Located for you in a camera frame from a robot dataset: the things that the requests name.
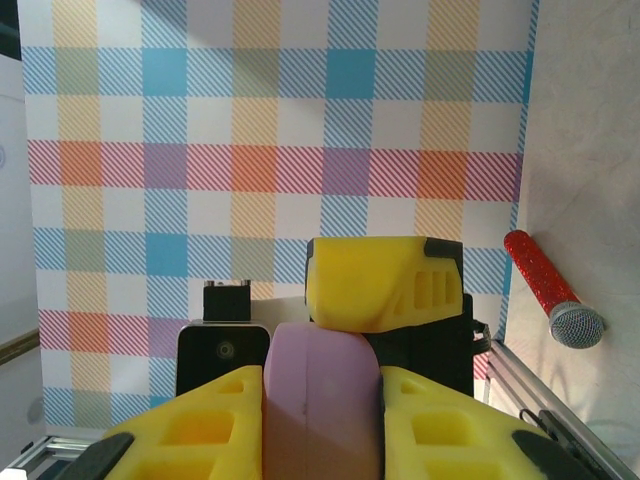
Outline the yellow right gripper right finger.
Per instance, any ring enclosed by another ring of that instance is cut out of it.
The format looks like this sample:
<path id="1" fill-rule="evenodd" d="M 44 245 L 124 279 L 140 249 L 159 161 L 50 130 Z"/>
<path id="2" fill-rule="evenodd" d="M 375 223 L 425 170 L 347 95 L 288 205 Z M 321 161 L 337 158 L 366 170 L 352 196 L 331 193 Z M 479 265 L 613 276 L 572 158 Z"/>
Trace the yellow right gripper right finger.
<path id="1" fill-rule="evenodd" d="M 381 368 L 387 479 L 593 479 L 543 430 L 409 370 Z"/>

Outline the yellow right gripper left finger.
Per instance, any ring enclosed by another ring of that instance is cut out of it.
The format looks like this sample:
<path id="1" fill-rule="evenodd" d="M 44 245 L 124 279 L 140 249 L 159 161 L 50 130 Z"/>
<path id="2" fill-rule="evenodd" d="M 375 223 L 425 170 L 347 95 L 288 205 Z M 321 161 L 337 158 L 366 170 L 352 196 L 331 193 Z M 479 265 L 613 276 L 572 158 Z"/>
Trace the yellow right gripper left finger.
<path id="1" fill-rule="evenodd" d="M 260 479 L 262 368 L 244 366 L 108 430 L 60 479 Z"/>

